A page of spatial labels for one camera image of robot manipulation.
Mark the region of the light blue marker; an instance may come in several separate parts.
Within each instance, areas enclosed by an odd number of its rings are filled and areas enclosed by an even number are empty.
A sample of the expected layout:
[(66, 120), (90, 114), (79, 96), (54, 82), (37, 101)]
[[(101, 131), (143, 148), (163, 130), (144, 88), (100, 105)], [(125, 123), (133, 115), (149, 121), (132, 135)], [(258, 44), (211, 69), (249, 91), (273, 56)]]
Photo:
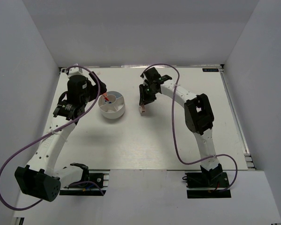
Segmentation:
[(122, 97), (122, 95), (120, 93), (116, 93), (115, 96), (116, 96), (116, 98)]

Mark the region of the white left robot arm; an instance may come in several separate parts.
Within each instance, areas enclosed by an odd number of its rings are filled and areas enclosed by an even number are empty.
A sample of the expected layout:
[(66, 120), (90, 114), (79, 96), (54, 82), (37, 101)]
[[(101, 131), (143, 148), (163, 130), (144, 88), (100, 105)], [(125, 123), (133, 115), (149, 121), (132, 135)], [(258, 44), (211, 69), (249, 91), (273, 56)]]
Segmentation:
[(16, 169), (15, 178), (23, 194), (52, 202), (61, 188), (88, 185), (90, 176), (86, 165), (71, 163), (57, 172), (54, 167), (79, 116), (85, 113), (87, 103), (107, 92), (105, 83), (94, 73), (89, 75), (94, 84), (83, 75), (70, 76), (67, 90), (60, 95), (53, 111), (48, 137), (41, 141), (26, 166)]

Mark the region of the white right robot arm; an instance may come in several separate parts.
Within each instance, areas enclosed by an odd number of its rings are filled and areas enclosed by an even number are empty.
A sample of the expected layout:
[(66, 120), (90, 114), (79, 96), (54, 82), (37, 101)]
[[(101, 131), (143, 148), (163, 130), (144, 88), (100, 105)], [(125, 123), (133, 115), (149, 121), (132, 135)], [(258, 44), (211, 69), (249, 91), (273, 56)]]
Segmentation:
[(139, 85), (140, 112), (145, 111), (145, 105), (153, 103), (158, 93), (172, 100), (171, 106), (178, 103), (184, 109), (185, 124), (194, 134), (200, 159), (201, 183), (205, 187), (213, 187), (223, 173), (214, 147), (212, 128), (214, 114), (206, 94), (194, 94), (181, 87), (169, 75), (161, 76), (154, 66), (149, 66), (140, 75), (143, 84)]

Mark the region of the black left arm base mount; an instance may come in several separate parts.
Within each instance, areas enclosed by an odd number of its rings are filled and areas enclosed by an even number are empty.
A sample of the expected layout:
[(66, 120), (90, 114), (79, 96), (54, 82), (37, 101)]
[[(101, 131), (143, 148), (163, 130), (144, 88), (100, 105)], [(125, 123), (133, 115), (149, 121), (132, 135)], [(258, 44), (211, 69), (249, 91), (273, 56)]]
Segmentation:
[(61, 183), (60, 195), (103, 196), (108, 187), (109, 171), (94, 171), (80, 163), (71, 163), (58, 172)]

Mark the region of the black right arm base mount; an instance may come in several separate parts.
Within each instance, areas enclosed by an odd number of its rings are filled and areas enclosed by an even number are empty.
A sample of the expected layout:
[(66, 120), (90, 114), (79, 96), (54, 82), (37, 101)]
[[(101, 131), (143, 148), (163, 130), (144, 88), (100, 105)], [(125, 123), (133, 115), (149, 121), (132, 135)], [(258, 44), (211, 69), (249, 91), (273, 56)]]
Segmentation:
[(223, 172), (211, 184), (204, 179), (200, 172), (188, 172), (182, 177), (186, 183), (188, 199), (220, 199), (231, 198), (229, 180), (226, 172)]

